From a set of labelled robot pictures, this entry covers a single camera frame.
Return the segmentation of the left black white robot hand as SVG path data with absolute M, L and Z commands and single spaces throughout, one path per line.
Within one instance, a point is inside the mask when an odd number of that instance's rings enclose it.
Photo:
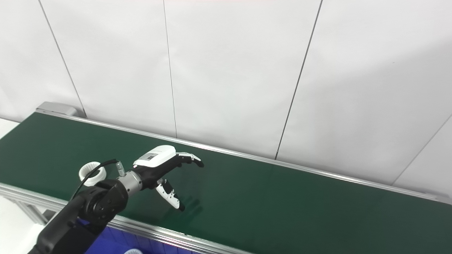
M 163 177 L 182 164 L 194 163 L 203 168 L 204 163 L 194 154 L 177 152 L 174 146 L 162 145 L 153 148 L 133 163 L 132 172 L 138 177 L 141 190 L 156 189 L 157 193 L 171 206 L 180 211 L 185 210 L 171 183 Z

